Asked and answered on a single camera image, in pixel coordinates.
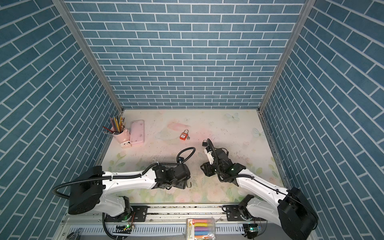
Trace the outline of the red padlock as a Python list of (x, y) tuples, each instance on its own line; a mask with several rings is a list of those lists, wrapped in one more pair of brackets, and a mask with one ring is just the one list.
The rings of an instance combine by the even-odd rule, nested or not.
[(185, 141), (185, 140), (189, 140), (189, 139), (190, 139), (190, 137), (189, 137), (189, 130), (188, 130), (188, 129), (184, 130), (184, 131), (181, 133), (181, 135), (180, 135), (180, 139), (183, 140), (183, 141)]

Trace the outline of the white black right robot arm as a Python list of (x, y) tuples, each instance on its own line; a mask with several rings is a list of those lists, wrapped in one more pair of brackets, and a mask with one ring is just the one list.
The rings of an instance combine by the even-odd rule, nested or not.
[(223, 149), (206, 147), (204, 152), (209, 161), (201, 169), (207, 177), (217, 175), (220, 182), (248, 191), (238, 205), (244, 219), (262, 218), (279, 225), (292, 240), (306, 240), (317, 228), (318, 214), (300, 189), (289, 190), (258, 177), (234, 164)]

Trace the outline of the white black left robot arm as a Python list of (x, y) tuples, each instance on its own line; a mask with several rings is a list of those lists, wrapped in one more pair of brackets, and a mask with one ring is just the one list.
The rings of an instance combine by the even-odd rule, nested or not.
[(96, 166), (81, 174), (70, 186), (68, 214), (89, 211), (106, 213), (111, 217), (128, 214), (129, 198), (113, 194), (135, 189), (185, 189), (191, 173), (187, 165), (164, 166), (155, 164), (148, 171), (112, 173)]

